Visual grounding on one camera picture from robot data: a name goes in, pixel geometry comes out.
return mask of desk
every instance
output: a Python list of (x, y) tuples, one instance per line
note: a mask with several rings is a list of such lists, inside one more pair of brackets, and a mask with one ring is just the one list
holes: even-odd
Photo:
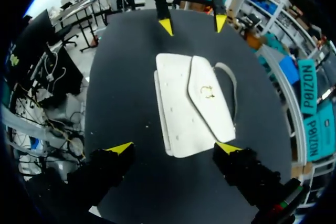
[(95, 35), (94, 35), (94, 32), (93, 32), (93, 29), (92, 29), (92, 26), (91, 26), (90, 21), (88, 21), (88, 26), (87, 26), (87, 27), (90, 28), (90, 32), (91, 32), (92, 37), (93, 37), (93, 39), (94, 39), (94, 41), (95, 41), (95, 45), (94, 45), (94, 46), (90, 45), (90, 43), (88, 42), (88, 39), (87, 39), (87, 37), (86, 37), (86, 35), (85, 35), (85, 33), (84, 33), (84, 29), (87, 28), (87, 27), (83, 27), (83, 26), (81, 25), (81, 22), (80, 22), (80, 20), (79, 20), (79, 18), (78, 18), (78, 13), (79, 13), (80, 11), (84, 10), (86, 18), (89, 18), (89, 15), (88, 15), (88, 13), (87, 13), (87, 8), (88, 8), (89, 6), (91, 6), (93, 18), (95, 19), (96, 25), (98, 25), (98, 23), (97, 23), (97, 19), (96, 19), (95, 13), (94, 13), (94, 8), (93, 8), (93, 6), (92, 6), (92, 5), (93, 5), (95, 2), (97, 2), (97, 1), (98, 1), (98, 3), (99, 3), (99, 8), (100, 8), (101, 17), (102, 17), (104, 23), (106, 24), (106, 21), (105, 21), (105, 19), (104, 19), (103, 13), (102, 13), (101, 5), (100, 5), (100, 0), (83, 0), (83, 1), (80, 1), (80, 2), (78, 2), (78, 3), (75, 3), (75, 4), (73, 4), (72, 6), (70, 6), (68, 9), (64, 10), (64, 11), (61, 12), (58, 16), (56, 16), (55, 18), (53, 18), (53, 19), (51, 20), (51, 22), (52, 22), (54, 25), (56, 25), (58, 22), (61, 22), (61, 25), (62, 25), (62, 22), (63, 22), (64, 20), (66, 20), (66, 19), (72, 17), (73, 15), (76, 16), (76, 19), (77, 19), (77, 21), (78, 21), (78, 23), (79, 23), (79, 24), (78, 24), (78, 25), (79, 25), (79, 28), (80, 28), (80, 30), (81, 30), (81, 32), (82, 32), (82, 34), (83, 34), (83, 36), (84, 36), (85, 42), (86, 42), (86, 44), (87, 44), (87, 47), (86, 47), (86, 48), (82, 48), (82, 49), (80, 49), (81, 52), (83, 52), (84, 50), (89, 49), (89, 48), (95, 48), (95, 47), (97, 47), (97, 45), (98, 45), (98, 40), (96, 39), (96, 37), (95, 37)]
[[(248, 223), (257, 212), (236, 187), (229, 187), (212, 161), (212, 150), (187, 158), (165, 153), (154, 86), (158, 53), (198, 55), (227, 64), (238, 82), (233, 145), (251, 147), (272, 170), (290, 178), (291, 149), (280, 100), (243, 39), (226, 25), (214, 32), (213, 17), (170, 10), (170, 37), (156, 10), (115, 14), (97, 48), (86, 107), (86, 156), (98, 148), (135, 143), (136, 161), (98, 209), (116, 223)], [(231, 113), (232, 83), (218, 80)]]

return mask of cable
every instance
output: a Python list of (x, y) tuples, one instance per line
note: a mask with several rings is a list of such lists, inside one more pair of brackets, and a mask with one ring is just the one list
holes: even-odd
[(29, 113), (29, 111), (26, 109), (26, 107), (24, 106), (24, 104), (22, 103), (22, 101), (20, 100), (20, 98), (18, 98), (18, 100), (19, 100), (19, 102), (22, 104), (22, 106), (23, 106), (23, 108), (24, 108), (24, 110), (25, 110), (25, 112), (27, 112), (28, 113), (28, 115), (30, 115), (30, 117), (32, 118), (32, 119), (34, 119), (34, 117)]
[(62, 69), (64, 70), (64, 73), (54, 81), (54, 84), (52, 85), (52, 88), (53, 88), (53, 89), (51, 90), (51, 93), (54, 92), (54, 89), (55, 89), (55, 83), (56, 83), (59, 79), (63, 78), (63, 76), (65, 76), (65, 73), (67, 72), (67, 69), (66, 69), (65, 67), (62, 67)]
[(55, 62), (55, 65), (54, 65), (54, 68), (52, 69), (51, 73), (48, 72), (48, 69), (47, 69), (47, 59), (48, 59), (48, 55), (46, 56), (46, 58), (44, 59), (44, 68), (46, 69), (46, 72), (47, 72), (47, 75), (49, 74), (54, 74), (54, 71), (57, 67), (57, 62), (58, 62), (58, 54), (56, 52), (53, 52), (53, 54), (55, 55), (56, 57), (56, 62)]
[(75, 112), (70, 116), (70, 121), (71, 121), (71, 118), (72, 118), (76, 113), (80, 113), (80, 114), (82, 114), (83, 112), (75, 111)]
[(41, 124), (41, 123), (38, 123), (38, 122), (36, 122), (36, 121), (34, 121), (34, 120), (32, 120), (32, 119), (25, 118), (24, 116), (22, 116), (22, 115), (20, 115), (20, 114), (18, 114), (18, 113), (15, 113), (15, 114), (16, 114), (19, 118), (23, 118), (23, 119), (25, 119), (25, 120), (31, 121), (31, 122), (36, 123), (36, 124), (41, 125), (41, 126), (47, 126), (47, 124)]
[[(20, 87), (21, 87), (24, 91), (26, 91), (27, 93), (29, 92), (29, 91), (27, 91), (26, 89), (24, 89), (24, 88), (21, 86), (21, 84), (19, 84), (19, 85), (20, 85)], [(32, 97), (32, 99), (33, 99), (33, 101), (35, 102), (35, 104), (36, 104), (40, 109), (43, 110), (43, 108), (42, 108), (42, 107), (40, 106), (40, 104), (35, 100), (35, 98)], [(64, 131), (59, 130), (58, 128), (56, 128), (56, 127), (51, 123), (51, 121), (49, 120), (49, 118), (48, 118), (47, 116), (46, 116), (46, 119), (47, 119), (47, 121), (50, 123), (51, 127), (52, 127), (55, 131), (58, 131), (59, 133), (61, 133), (62, 136), (63, 136), (67, 141), (72, 142), (72, 141), (68, 138), (67, 134), (66, 134)]]

